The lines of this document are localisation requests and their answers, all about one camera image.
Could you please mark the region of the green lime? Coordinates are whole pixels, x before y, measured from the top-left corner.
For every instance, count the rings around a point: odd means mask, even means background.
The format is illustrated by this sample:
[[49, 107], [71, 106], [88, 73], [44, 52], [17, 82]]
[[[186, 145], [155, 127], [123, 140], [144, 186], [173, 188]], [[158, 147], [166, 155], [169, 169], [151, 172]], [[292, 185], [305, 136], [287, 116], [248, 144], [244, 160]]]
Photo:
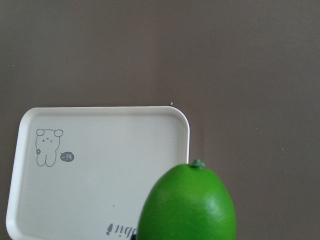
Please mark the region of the green lime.
[[180, 164], [150, 191], [137, 240], [234, 240], [236, 211], [220, 178], [202, 160]]

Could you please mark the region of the cream rabbit print tray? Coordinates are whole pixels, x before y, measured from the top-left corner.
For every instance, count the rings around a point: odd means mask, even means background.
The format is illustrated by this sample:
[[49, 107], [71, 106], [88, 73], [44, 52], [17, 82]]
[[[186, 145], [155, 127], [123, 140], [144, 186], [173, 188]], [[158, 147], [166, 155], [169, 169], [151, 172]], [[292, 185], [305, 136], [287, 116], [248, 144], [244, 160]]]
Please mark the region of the cream rabbit print tray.
[[6, 229], [13, 240], [130, 240], [155, 182], [188, 162], [171, 106], [35, 107], [22, 117]]

